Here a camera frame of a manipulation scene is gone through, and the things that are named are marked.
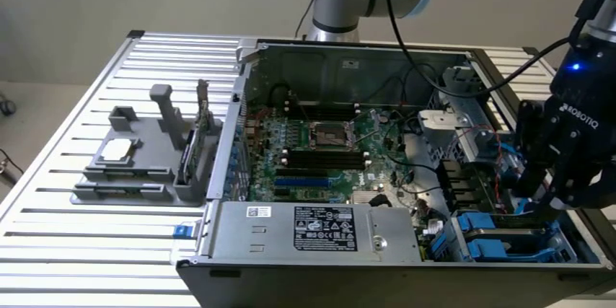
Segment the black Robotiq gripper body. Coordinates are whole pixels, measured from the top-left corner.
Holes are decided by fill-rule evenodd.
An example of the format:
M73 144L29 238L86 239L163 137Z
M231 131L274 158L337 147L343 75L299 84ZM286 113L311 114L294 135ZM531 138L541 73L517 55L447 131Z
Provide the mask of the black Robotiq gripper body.
M615 155L615 44L583 35L563 60L547 110L557 135L577 142L577 155Z

